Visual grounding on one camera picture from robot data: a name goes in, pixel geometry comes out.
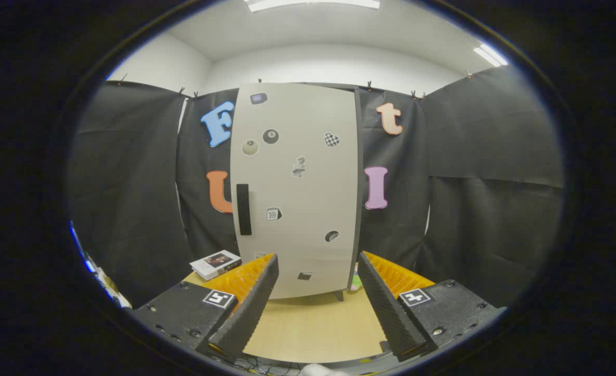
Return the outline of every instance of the black curtain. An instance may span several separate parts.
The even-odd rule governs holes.
[[[360,175],[363,191],[359,250],[413,269],[423,241],[428,213],[427,123],[420,100],[402,93],[356,89],[360,107],[363,168],[381,166],[385,176],[384,209],[368,210],[368,176]],[[396,124],[403,127],[399,135],[382,128],[378,105],[392,103],[401,111]]]
[[[430,219],[417,262],[507,305],[548,254],[563,207],[563,165],[549,112],[509,66],[431,93]]]
[[[384,209],[363,207],[368,176],[360,175],[359,249],[509,304],[541,266],[563,203],[559,141],[532,87],[510,67],[423,99],[333,87],[355,93],[363,168],[388,170]],[[210,147],[201,122],[229,101],[235,132],[237,95],[189,99],[177,142],[184,96],[141,84],[103,85],[80,121],[69,171],[74,222],[86,252],[134,305],[184,278],[199,257],[239,253],[233,216],[212,207],[206,179],[229,174],[231,139]],[[396,136],[375,110],[388,102],[401,111]]]
[[[191,271],[176,201],[184,96],[102,84],[78,122],[68,162],[72,220],[93,260],[138,307]]]
[[[225,171],[224,199],[231,202],[229,160],[231,137],[216,147],[210,147],[210,134],[201,117],[227,101],[234,104],[229,115],[234,119],[239,89],[210,93],[189,100],[177,139],[176,183],[181,196],[181,212],[189,247],[200,259],[221,250],[239,254],[234,231],[234,217],[221,213],[210,204],[208,180],[210,171]],[[234,124],[227,130],[234,132]]]

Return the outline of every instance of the fluorescent light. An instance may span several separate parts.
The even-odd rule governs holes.
[[[308,3],[331,3],[356,5],[371,9],[380,8],[380,0],[245,0],[252,12],[282,7],[284,5],[308,4]]]
[[[492,66],[494,67],[501,66],[501,63],[497,62],[496,59],[491,57],[491,55],[489,55],[487,52],[484,52],[481,48],[476,48],[473,51],[475,51],[475,53],[477,53],[478,55],[484,57],[484,59],[487,60],[487,62],[490,62]]]
[[[493,48],[491,48],[491,47],[489,47],[488,45],[485,45],[485,44],[481,45],[480,48],[485,50],[485,52],[489,53],[489,55],[492,55],[494,57],[494,59],[496,59],[496,61],[498,61],[502,65],[504,65],[504,66],[508,65],[508,62],[506,62],[505,59],[501,55],[499,55],[498,52],[494,51]]]

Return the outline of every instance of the white object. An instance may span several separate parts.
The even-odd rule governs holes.
[[[248,8],[250,8],[252,12],[259,12],[260,10],[282,7],[285,5],[307,3],[331,3],[356,5],[358,7],[365,7],[371,9],[380,8],[380,0],[245,0],[245,3],[248,4]]]
[[[483,49],[477,47],[473,51],[475,51],[475,53],[477,53],[478,55],[482,56],[482,58],[487,60],[487,62],[489,62],[492,66],[494,66],[494,67],[500,67],[501,66],[501,63],[496,61],[496,59],[494,59],[494,57],[492,55],[489,55]]]
[[[189,263],[189,266],[205,280],[212,280],[239,265],[241,258],[225,250]]]
[[[492,57],[494,57],[494,59],[496,59],[497,62],[501,63],[504,66],[508,65],[508,62],[505,61],[505,59],[498,52],[494,51],[493,48],[485,44],[480,45],[480,48],[482,48],[489,55],[492,55]]]
[[[252,104],[251,96],[267,100]],[[260,142],[268,129],[278,141]],[[325,133],[339,135],[338,147]],[[247,156],[241,145],[257,140]],[[358,131],[354,93],[303,84],[243,84],[232,123],[231,191],[243,262],[278,255],[270,298],[348,289],[358,228]],[[248,184],[252,234],[239,226],[237,184]],[[268,221],[268,208],[282,217]],[[337,231],[334,239],[327,235]]]
[[[301,374],[304,376],[351,376],[349,373],[343,371],[332,371],[317,363],[312,363],[303,367]]]

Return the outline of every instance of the white wall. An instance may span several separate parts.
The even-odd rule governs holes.
[[[360,45],[309,44],[270,48],[215,62],[201,93],[241,83],[339,83],[408,93],[433,92],[465,76],[425,60]]]
[[[203,83],[212,63],[192,46],[167,33],[139,48],[107,79],[143,83],[175,92],[184,86],[185,95],[203,92]]]

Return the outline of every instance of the book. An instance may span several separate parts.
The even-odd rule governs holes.
[[[222,250],[215,254],[190,262],[193,271],[205,280],[213,278],[231,271],[234,267],[241,265],[241,258],[231,252]]]

